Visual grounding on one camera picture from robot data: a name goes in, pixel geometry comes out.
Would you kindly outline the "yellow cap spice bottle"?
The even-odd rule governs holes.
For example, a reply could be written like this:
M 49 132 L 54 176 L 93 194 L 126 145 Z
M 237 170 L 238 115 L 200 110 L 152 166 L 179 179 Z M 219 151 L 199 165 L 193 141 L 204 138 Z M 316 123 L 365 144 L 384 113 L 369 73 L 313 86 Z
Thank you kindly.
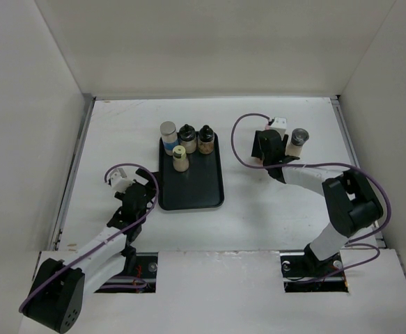
M 172 151 L 172 157 L 173 167 L 177 172 L 183 173 L 189 168 L 189 160 L 185 147 L 181 145 L 175 146 Z

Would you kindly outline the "silver cap blue label bottle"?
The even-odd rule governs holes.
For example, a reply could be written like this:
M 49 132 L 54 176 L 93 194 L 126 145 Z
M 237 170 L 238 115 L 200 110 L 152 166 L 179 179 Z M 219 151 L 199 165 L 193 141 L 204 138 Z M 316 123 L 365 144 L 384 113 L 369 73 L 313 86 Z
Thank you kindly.
M 160 125 L 160 133 L 165 153 L 173 155 L 173 149 L 179 145 L 178 134 L 174 122 L 166 121 Z

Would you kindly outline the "black cap spice bottle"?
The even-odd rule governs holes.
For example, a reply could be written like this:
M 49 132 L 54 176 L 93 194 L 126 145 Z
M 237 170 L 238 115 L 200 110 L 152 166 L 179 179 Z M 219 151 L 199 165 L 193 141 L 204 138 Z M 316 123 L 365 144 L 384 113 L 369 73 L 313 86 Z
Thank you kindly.
M 191 125 L 184 124 L 178 132 L 178 137 L 180 145 L 185 148 L 187 154 L 192 154 L 196 151 L 196 131 Z
M 198 151 L 210 154 L 214 150 L 214 131 L 209 125 L 203 125 L 198 132 Z

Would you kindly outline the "black cap spice bottle front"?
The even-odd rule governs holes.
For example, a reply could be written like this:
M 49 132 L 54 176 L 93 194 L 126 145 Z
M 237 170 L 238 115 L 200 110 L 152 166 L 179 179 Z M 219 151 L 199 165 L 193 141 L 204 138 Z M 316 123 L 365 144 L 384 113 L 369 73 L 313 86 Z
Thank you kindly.
M 178 137 L 180 145 L 185 148 L 187 154 L 192 154 L 196 151 L 196 131 L 191 125 L 184 124 L 178 132 Z

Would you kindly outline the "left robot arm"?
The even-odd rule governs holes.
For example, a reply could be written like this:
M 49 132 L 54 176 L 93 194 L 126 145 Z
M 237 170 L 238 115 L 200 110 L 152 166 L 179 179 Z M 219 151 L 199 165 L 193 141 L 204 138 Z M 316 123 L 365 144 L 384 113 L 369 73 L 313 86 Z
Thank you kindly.
M 147 182 L 134 180 L 115 192 L 121 206 L 96 237 L 68 257 L 49 258 L 39 266 L 19 313 L 56 333 L 67 333 L 78 320 L 84 299 L 94 292 L 140 292 L 150 286 L 136 270 L 132 242 L 158 202 L 159 175 L 140 165 L 136 174 Z

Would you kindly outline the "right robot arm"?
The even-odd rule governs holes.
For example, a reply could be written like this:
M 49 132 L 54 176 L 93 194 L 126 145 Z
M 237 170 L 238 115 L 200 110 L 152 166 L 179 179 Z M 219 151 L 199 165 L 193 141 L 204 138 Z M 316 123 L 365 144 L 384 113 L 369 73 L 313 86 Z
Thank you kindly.
M 271 178 L 324 197 L 329 222 L 305 247 L 302 260 L 304 270 L 316 276 L 352 236 L 381 218 L 383 209 L 361 172 L 353 168 L 344 171 L 308 168 L 297 157 L 286 154 L 287 141 L 287 135 L 281 136 L 274 129 L 256 131 L 251 156 L 263 161 Z

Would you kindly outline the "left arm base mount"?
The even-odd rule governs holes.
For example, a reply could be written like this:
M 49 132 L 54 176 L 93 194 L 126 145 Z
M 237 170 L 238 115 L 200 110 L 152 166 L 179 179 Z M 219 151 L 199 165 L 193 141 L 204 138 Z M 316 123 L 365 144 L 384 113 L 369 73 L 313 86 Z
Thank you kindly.
M 104 283 L 96 293 L 155 293 L 159 253 L 139 253 L 135 247 L 126 246 L 121 255 L 125 259 L 122 271 Z

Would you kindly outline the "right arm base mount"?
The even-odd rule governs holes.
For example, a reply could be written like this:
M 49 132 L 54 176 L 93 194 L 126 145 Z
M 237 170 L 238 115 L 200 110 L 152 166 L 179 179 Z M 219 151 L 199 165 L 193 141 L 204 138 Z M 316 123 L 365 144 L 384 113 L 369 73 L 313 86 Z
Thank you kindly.
M 327 260 L 311 262 L 314 257 L 305 256 L 304 250 L 285 250 L 280 252 L 283 288 L 286 293 L 344 292 L 348 284 L 343 272 L 340 253 Z

